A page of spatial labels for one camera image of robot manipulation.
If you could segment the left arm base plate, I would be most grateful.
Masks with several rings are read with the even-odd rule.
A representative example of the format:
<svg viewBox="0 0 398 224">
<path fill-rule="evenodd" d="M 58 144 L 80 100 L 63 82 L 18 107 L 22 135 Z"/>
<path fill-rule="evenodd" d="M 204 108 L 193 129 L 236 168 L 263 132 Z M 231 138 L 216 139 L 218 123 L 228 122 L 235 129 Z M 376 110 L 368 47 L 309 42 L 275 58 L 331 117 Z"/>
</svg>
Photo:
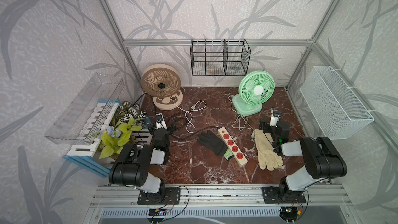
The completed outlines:
<svg viewBox="0 0 398 224">
<path fill-rule="evenodd" d="M 161 188 L 156 194 L 145 193 L 140 191 L 138 196 L 138 205 L 157 205 L 171 204 L 178 205 L 180 202 L 181 189 L 179 187 Z"/>
</svg>

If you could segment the beige red power strip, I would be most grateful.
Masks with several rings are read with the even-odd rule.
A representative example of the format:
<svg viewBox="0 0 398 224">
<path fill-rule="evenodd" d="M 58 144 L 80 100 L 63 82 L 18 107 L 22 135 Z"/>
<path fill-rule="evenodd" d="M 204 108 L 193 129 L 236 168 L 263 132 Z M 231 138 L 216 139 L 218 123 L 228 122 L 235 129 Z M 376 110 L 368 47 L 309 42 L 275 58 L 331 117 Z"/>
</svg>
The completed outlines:
<svg viewBox="0 0 398 224">
<path fill-rule="evenodd" d="M 234 159 L 239 164 L 239 166 L 244 167 L 247 164 L 248 160 L 245 157 L 245 155 L 243 154 L 243 152 L 239 149 L 238 145 L 233 140 L 231 134 L 224 127 L 219 128 L 218 133 L 219 133 L 221 139 L 227 145 L 227 148 L 229 149 L 229 151 L 233 154 Z"/>
</svg>

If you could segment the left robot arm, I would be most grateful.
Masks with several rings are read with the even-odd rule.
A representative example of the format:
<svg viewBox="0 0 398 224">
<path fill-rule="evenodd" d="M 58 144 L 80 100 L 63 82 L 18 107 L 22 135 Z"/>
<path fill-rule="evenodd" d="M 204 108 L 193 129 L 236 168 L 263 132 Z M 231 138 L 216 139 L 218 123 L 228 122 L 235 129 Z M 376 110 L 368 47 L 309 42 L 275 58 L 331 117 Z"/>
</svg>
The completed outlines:
<svg viewBox="0 0 398 224">
<path fill-rule="evenodd" d="M 152 131 L 151 145 L 126 144 L 112 166 L 108 179 L 110 184 L 137 188 L 141 192 L 138 204 L 166 203 L 166 187 L 162 179 L 153 176 L 151 165 L 165 165 L 170 157 L 172 129 L 158 128 Z"/>
</svg>

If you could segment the black work glove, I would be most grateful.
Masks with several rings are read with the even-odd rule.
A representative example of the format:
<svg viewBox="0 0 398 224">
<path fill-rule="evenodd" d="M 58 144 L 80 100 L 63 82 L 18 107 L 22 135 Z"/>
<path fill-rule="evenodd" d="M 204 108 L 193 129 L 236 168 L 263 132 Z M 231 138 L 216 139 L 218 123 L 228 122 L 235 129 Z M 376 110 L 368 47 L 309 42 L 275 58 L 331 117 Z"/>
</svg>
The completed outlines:
<svg viewBox="0 0 398 224">
<path fill-rule="evenodd" d="M 223 156 L 226 160 L 230 160 L 234 157 L 224 141 L 211 131 L 201 132 L 198 135 L 197 142 L 211 149 L 218 157 Z"/>
</svg>

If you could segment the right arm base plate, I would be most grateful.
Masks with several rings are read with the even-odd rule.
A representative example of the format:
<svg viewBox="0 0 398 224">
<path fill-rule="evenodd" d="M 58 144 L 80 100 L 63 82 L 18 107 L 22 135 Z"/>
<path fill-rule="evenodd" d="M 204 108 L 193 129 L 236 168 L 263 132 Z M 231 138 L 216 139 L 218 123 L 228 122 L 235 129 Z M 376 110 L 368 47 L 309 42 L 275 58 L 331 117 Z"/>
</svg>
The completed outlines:
<svg viewBox="0 0 398 224">
<path fill-rule="evenodd" d="M 291 191 L 279 187 L 262 187 L 262 196 L 265 204 L 306 203 L 303 191 Z"/>
</svg>

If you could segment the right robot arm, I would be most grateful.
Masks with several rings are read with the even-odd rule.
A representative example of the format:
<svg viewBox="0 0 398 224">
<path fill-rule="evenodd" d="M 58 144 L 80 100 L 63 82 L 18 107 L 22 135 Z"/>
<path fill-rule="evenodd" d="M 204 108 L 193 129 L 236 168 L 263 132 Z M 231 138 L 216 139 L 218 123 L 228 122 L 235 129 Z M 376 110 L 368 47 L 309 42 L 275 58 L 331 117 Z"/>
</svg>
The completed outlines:
<svg viewBox="0 0 398 224">
<path fill-rule="evenodd" d="M 293 174 L 283 177 L 277 187 L 262 188 L 265 204 L 306 203 L 309 197 L 305 196 L 304 191 L 307 188 L 347 174 L 344 159 L 328 137 L 302 137 L 289 142 L 289 126 L 285 121 L 276 124 L 261 121 L 259 128 L 277 158 L 302 157 L 304 160 L 304 165 Z"/>
</svg>

